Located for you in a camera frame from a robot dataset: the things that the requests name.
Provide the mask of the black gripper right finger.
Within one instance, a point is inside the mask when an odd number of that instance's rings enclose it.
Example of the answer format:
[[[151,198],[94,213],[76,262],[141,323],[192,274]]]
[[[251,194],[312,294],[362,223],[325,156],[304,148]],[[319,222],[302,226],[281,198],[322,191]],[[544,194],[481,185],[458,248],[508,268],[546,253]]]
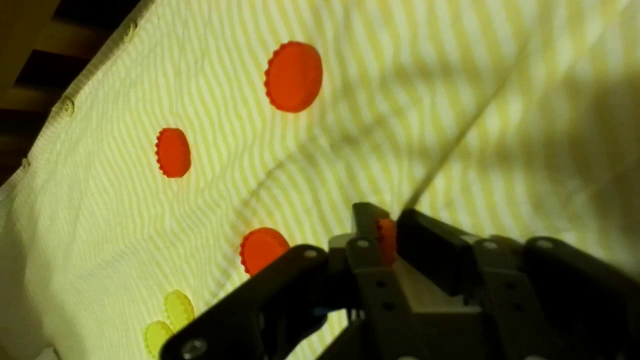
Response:
[[[405,209],[396,246],[417,312],[521,312],[515,239]]]

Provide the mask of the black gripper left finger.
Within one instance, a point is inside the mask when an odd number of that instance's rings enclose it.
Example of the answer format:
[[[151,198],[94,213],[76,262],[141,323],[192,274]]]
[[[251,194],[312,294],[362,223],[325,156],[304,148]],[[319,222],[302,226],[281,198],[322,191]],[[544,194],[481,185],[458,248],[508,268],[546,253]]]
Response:
[[[386,211],[369,201],[356,201],[355,237],[348,241],[348,263],[359,284],[359,316],[367,329],[367,347],[374,360],[396,360],[398,344],[392,335],[396,316],[394,277],[380,251],[376,222]]]

